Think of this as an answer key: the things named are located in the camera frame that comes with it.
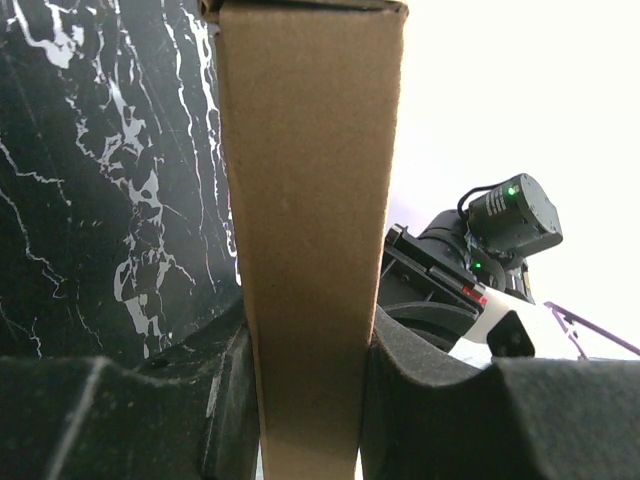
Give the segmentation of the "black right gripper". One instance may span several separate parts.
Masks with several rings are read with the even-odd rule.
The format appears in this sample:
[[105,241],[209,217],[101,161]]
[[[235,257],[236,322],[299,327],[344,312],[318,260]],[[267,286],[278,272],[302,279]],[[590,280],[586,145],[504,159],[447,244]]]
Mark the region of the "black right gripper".
[[469,252],[452,229],[428,228],[415,237],[396,224],[385,238],[377,303],[400,325],[450,350],[488,303],[469,267]]

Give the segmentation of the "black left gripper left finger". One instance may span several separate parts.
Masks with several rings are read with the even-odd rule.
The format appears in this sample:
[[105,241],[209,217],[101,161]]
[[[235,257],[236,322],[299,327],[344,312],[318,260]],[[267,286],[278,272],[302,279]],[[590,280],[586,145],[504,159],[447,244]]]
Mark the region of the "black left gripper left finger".
[[5,479],[251,479],[258,449],[241,303],[132,369],[102,356],[1,361]]

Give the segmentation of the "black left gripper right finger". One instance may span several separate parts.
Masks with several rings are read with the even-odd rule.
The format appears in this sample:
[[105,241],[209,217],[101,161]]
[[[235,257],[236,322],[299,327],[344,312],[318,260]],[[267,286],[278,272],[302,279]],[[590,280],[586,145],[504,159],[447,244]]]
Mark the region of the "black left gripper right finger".
[[383,311],[369,350],[367,479],[635,479],[634,361],[465,364]]

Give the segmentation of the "cardboard box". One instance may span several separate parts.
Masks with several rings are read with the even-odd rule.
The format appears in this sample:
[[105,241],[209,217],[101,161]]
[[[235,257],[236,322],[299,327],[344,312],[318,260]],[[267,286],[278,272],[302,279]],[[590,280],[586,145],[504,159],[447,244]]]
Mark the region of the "cardboard box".
[[351,479],[408,15],[203,1],[268,479]]

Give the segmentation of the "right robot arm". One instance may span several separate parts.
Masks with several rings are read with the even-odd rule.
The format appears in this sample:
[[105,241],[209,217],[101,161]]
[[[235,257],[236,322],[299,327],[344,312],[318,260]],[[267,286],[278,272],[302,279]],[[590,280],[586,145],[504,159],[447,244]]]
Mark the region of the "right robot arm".
[[446,353],[467,340],[495,357],[532,357],[532,333],[501,300],[534,304],[527,260],[562,240],[557,209],[533,177],[475,187],[417,236],[389,228],[377,303]]

